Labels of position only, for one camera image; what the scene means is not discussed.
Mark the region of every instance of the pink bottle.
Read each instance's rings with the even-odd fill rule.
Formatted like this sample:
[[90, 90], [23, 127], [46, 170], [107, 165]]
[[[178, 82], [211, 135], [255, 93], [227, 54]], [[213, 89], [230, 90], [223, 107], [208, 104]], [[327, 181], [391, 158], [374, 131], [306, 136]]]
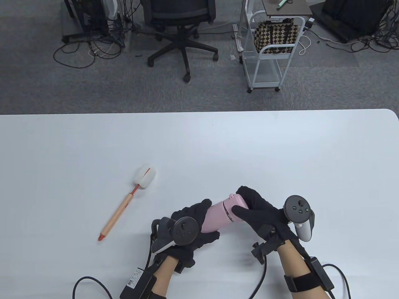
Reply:
[[230, 194], [229, 198], [211, 206], [206, 213], [201, 232], [214, 232], [232, 222], [241, 222], [231, 211], [235, 205], [248, 208], [240, 194]]

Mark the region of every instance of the white cable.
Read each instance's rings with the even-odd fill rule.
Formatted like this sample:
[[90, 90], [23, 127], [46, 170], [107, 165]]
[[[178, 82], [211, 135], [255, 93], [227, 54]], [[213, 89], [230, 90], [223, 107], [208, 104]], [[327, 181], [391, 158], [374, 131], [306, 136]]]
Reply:
[[219, 28], [219, 27], [224, 27], [224, 26], [232, 25], [232, 24], [234, 24], [234, 22], [228, 22], [228, 23], [224, 23], [224, 24], [220, 24], [220, 25], [215, 25], [215, 26], [209, 26], [209, 27], [205, 27], [205, 28], [198, 28], [198, 31], [208, 30], [208, 29], [213, 29], [213, 28]]
[[339, 41], [333, 41], [332, 39], [329, 39], [329, 38], [325, 38], [325, 37], [321, 37], [320, 35], [318, 35], [316, 32], [314, 32], [314, 31], [312, 31], [312, 30], [310, 30], [310, 29], [308, 29], [310, 32], [312, 32], [315, 36], [317, 36], [318, 38], [320, 38], [321, 40], [323, 40], [323, 41], [330, 41], [330, 42], [332, 42], [332, 43], [337, 43], [337, 44], [339, 44], [339, 45], [353, 45], [354, 43], [360, 43], [361, 42], [361, 40], [360, 41], [354, 41], [353, 43], [340, 43]]
[[310, 37], [306, 36], [306, 35], [302, 35], [301, 37], [306, 37], [309, 40], [309, 46], [305, 47], [300, 41], [298, 42], [301, 46], [302, 46], [302, 50], [299, 51], [299, 56], [303, 56], [306, 53], [306, 50], [312, 45], [312, 40], [310, 39]]
[[97, 47], [97, 49], [96, 49], [95, 51], [92, 51], [92, 49], [90, 49], [90, 50], [87, 52], [87, 54], [89, 54], [91, 57], [103, 57], [103, 56], [107, 55], [107, 54], [110, 52], [110, 50], [111, 50], [111, 48], [112, 48], [113, 45], [114, 45], [114, 43], [112, 43], [111, 46], [109, 47], [108, 51], [105, 52], [105, 53], [102, 54], [102, 55], [97, 55], [97, 52], [103, 49], [102, 46]]

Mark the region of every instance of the wrist strap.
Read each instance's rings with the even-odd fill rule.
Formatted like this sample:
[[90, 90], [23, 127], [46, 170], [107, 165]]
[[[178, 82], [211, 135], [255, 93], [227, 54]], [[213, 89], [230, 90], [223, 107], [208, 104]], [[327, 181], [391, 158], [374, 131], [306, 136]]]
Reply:
[[313, 272], [295, 278], [284, 275], [284, 278], [291, 293], [308, 291], [321, 285], [319, 277]]
[[150, 296], [148, 297], [148, 299], [166, 299], [166, 297], [160, 296], [158, 294], [155, 294], [153, 292], [150, 293]]

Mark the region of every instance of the hand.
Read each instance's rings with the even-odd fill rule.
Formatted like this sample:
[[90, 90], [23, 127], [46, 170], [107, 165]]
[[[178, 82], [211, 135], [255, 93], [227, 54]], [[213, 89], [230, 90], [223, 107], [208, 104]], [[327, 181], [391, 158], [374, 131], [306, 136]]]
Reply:
[[264, 200], [259, 193], [246, 186], [239, 187], [236, 193], [242, 196], [249, 209], [233, 206], [231, 211], [248, 223], [265, 241], [268, 241], [275, 233], [282, 243], [285, 240], [297, 238], [288, 226], [288, 219], [283, 209], [275, 208]]
[[212, 243], [213, 241], [219, 239], [219, 232], [203, 233], [201, 232], [202, 224], [205, 220], [205, 215], [212, 202], [209, 199], [204, 199], [202, 202], [192, 205], [191, 207], [185, 207], [184, 209], [174, 212], [171, 216], [173, 220], [179, 220], [182, 217], [194, 218], [199, 226], [198, 236], [194, 241], [185, 246], [173, 246], [169, 247], [164, 251], [169, 256], [177, 258], [182, 263], [193, 262], [194, 250], [201, 248], [204, 244]]

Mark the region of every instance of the computer tower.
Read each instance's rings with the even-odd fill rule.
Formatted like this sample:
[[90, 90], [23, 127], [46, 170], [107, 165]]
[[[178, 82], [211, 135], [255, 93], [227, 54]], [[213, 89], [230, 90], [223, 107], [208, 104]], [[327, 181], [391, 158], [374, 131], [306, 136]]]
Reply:
[[316, 21], [342, 42], [374, 34], [393, 0], [326, 0], [310, 6]]

